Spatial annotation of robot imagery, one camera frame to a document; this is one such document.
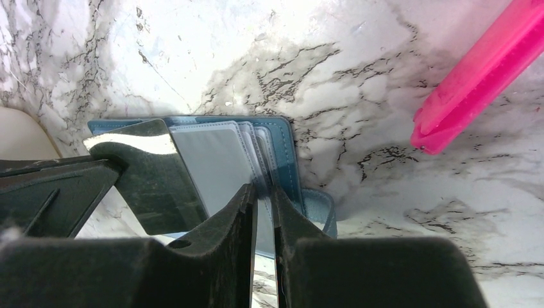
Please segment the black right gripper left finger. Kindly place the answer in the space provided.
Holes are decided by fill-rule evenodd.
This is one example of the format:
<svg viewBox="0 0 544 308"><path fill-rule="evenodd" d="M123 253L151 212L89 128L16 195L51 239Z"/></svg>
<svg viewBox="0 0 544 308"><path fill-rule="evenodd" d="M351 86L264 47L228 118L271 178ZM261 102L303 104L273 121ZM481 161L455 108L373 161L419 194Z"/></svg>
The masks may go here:
<svg viewBox="0 0 544 308"><path fill-rule="evenodd" d="M254 186L181 238L22 238L1 249L2 307L249 307Z"/></svg>

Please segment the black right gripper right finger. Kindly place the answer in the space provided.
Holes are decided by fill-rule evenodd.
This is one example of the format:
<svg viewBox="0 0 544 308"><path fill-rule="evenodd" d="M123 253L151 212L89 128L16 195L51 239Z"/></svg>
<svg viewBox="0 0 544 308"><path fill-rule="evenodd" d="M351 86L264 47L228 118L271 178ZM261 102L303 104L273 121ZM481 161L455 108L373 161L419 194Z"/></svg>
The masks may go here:
<svg viewBox="0 0 544 308"><path fill-rule="evenodd" d="M464 254L442 237L333 239L271 193L280 307L485 307Z"/></svg>

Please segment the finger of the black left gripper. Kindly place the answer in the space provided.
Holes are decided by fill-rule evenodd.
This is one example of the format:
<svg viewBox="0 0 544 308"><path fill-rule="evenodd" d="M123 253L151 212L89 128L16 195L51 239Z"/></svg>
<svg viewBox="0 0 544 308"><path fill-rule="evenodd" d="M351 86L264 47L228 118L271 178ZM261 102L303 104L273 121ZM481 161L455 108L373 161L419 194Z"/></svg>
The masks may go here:
<svg viewBox="0 0 544 308"><path fill-rule="evenodd" d="M1 161L1 226L29 237L74 238L122 168L90 156Z"/></svg>

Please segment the glossy black credit card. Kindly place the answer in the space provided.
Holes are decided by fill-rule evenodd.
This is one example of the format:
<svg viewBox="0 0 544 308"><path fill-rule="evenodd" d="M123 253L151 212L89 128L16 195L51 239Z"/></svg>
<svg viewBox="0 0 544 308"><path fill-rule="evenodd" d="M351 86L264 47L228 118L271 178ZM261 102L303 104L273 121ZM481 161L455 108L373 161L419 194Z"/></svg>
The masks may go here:
<svg viewBox="0 0 544 308"><path fill-rule="evenodd" d="M208 219L204 203L161 119L153 119L83 141L94 158L122 169L116 189L148 235L188 232Z"/></svg>

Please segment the teal card holder wallet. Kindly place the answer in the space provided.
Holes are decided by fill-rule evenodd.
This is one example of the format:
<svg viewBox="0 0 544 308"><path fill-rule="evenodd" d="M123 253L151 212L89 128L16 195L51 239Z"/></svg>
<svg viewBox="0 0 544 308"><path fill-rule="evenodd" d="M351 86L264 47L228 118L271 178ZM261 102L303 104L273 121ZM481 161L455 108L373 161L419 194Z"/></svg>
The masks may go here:
<svg viewBox="0 0 544 308"><path fill-rule="evenodd" d="M259 207L256 251L259 255L270 258L275 252L270 204L274 186L283 188L295 209L311 223L330 237L337 236L331 197L321 191L302 189L299 185L293 138L283 119L181 116L93 120L88 126L92 137L153 119L163 120L169 128L208 219L225 207L241 185L255 185Z"/></svg>

